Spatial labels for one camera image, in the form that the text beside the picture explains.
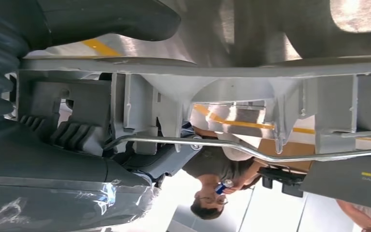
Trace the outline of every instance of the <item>energy drink can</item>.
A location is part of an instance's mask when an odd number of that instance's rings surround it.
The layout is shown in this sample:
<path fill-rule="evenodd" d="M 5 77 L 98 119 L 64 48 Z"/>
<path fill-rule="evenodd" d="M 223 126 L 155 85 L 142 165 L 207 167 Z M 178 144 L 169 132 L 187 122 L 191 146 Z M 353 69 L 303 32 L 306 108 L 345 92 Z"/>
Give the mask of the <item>energy drink can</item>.
<path fill-rule="evenodd" d="M 232 180 L 224 180 L 223 182 L 221 182 L 216 188 L 215 188 L 215 192 L 218 194 L 218 195 L 221 195 L 224 191 L 224 189 L 226 188 L 231 188 L 234 186 L 234 183 L 232 182 Z"/>

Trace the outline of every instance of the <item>man's hand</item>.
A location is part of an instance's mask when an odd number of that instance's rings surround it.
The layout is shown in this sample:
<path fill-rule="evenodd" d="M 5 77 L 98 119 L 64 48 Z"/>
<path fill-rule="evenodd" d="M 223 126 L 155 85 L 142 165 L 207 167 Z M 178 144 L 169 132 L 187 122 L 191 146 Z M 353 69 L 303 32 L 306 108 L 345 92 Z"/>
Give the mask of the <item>man's hand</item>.
<path fill-rule="evenodd" d="M 241 190 L 245 184 L 245 180 L 243 179 L 237 179 L 237 180 L 234 180 L 234 186 L 231 187 L 231 188 L 226 188 L 224 189 L 223 193 L 225 194 L 232 194 L 234 193 L 235 191 L 238 191 L 238 190 Z"/>

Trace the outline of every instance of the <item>person's arm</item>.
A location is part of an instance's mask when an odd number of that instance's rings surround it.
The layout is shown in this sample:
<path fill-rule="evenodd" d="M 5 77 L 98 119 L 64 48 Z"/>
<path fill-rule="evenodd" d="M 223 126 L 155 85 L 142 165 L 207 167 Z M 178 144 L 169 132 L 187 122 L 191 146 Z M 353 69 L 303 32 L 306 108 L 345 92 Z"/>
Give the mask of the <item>person's arm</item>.
<path fill-rule="evenodd" d="M 240 178 L 234 180 L 234 187 L 226 188 L 224 193 L 232 194 L 235 191 L 240 190 L 244 185 L 249 185 L 255 178 L 258 177 L 259 168 L 264 166 L 265 165 L 263 163 L 254 161 Z"/>
<path fill-rule="evenodd" d="M 360 226 L 363 229 L 370 229 L 371 228 L 371 218 L 367 216 L 362 211 L 356 209 L 351 203 L 336 200 L 339 207 L 343 210 L 343 212 L 348 215 L 352 219 L 354 223 Z"/>
<path fill-rule="evenodd" d="M 199 136 L 217 137 L 217 134 L 214 131 L 202 130 L 202 129 L 200 129 L 198 127 L 194 127 L 194 126 L 193 126 L 193 129 L 194 129 L 194 132 Z"/>

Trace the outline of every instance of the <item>short hair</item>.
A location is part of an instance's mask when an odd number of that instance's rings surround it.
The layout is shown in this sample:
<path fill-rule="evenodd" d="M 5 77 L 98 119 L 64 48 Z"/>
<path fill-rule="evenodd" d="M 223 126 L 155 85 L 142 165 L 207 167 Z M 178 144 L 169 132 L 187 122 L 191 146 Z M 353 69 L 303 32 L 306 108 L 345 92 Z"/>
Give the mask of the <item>short hair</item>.
<path fill-rule="evenodd" d="M 203 220 L 211 220 L 219 217 L 223 213 L 224 207 L 221 211 L 219 211 L 216 208 L 212 209 L 202 208 L 199 198 L 196 198 L 194 199 L 194 202 L 191 205 L 190 209 L 199 218 Z"/>

